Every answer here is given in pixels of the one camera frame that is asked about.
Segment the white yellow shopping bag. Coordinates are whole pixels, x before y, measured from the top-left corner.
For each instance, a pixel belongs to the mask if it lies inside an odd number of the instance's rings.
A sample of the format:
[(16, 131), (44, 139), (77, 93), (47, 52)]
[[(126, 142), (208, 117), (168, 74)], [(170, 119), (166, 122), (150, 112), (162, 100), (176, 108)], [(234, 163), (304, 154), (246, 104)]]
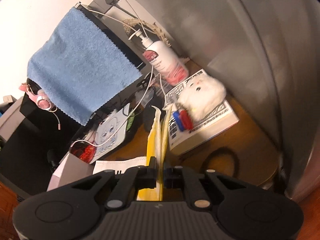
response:
[(146, 164), (149, 165), (151, 158), (156, 158), (156, 187), (154, 189), (142, 189), (138, 191), (137, 200), (141, 201), (162, 201), (163, 200), (163, 166), (164, 159), (168, 146), (169, 134), (169, 120), (171, 116), (173, 104), (167, 105), (165, 110), (165, 117), (163, 121), (160, 120), (161, 111), (159, 108), (153, 106), (155, 109), (155, 117), (151, 131), (148, 135)]

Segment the red marker pen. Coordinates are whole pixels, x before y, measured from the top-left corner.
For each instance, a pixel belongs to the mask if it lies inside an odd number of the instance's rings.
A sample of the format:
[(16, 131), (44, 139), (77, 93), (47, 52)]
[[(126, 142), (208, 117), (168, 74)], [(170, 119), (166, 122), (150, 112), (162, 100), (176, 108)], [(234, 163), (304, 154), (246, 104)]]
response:
[(180, 121), (185, 130), (192, 130), (193, 129), (193, 122), (185, 109), (180, 110)]

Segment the anime print mouse pad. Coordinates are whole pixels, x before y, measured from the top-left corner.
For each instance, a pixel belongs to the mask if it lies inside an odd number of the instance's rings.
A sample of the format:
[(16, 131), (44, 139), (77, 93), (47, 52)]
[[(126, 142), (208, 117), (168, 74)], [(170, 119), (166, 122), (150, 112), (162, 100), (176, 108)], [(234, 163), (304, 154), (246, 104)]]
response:
[(92, 161), (96, 161), (118, 147), (125, 139), (127, 115), (130, 103), (120, 111), (114, 110), (97, 128), (93, 144), (102, 146), (96, 148)]

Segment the blue marker pen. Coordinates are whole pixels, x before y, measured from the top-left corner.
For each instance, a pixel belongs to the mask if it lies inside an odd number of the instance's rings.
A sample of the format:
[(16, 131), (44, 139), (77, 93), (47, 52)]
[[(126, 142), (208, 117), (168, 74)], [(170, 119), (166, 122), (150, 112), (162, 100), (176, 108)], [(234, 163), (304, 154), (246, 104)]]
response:
[(183, 126), (183, 123), (182, 123), (182, 121), (181, 121), (181, 119), (180, 119), (180, 113), (179, 113), (179, 111), (174, 111), (173, 114), (172, 114), (172, 116), (174, 117), (174, 120), (175, 120), (175, 122), (176, 122), (176, 124), (177, 124), (177, 126), (178, 126), (178, 129), (179, 129), (181, 132), (183, 132), (183, 131), (184, 131), (184, 126)]

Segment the white cardboard box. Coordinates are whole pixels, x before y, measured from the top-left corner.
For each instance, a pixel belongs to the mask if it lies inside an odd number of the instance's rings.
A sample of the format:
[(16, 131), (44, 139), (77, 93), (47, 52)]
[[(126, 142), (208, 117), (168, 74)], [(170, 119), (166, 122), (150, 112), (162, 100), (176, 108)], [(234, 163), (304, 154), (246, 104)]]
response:
[(51, 176), (47, 191), (75, 182), (93, 174), (94, 166), (68, 153)]

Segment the pink lotion pump bottle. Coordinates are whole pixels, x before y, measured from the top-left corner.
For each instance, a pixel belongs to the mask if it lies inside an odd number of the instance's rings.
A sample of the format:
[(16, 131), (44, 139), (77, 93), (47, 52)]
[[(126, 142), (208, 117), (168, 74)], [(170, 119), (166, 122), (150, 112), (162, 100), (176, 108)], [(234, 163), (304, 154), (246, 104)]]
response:
[(153, 41), (151, 38), (146, 37), (140, 29), (135, 31), (129, 37), (129, 40), (134, 36), (141, 39), (145, 48), (143, 56), (167, 83), (176, 86), (189, 77), (189, 71), (186, 66), (163, 41)]

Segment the pink headset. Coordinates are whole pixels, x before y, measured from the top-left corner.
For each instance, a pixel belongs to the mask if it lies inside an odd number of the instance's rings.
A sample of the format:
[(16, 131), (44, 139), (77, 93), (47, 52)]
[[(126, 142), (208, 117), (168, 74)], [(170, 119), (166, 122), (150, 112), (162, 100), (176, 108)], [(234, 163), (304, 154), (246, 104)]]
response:
[(48, 95), (38, 84), (28, 79), (27, 82), (22, 83), (19, 86), (19, 90), (25, 92), (29, 99), (34, 102), (39, 109), (53, 113), (57, 119), (58, 130), (61, 129), (61, 122), (56, 114), (57, 106), (50, 100)]

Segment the wall power socket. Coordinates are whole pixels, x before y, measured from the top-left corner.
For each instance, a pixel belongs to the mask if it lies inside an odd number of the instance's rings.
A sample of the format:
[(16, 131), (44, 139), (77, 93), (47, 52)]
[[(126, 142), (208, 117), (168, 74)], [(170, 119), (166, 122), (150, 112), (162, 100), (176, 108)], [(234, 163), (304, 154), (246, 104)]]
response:
[(114, 7), (120, 0), (93, 0), (89, 5), (88, 9), (97, 11), (98, 16), (102, 17), (112, 7)]

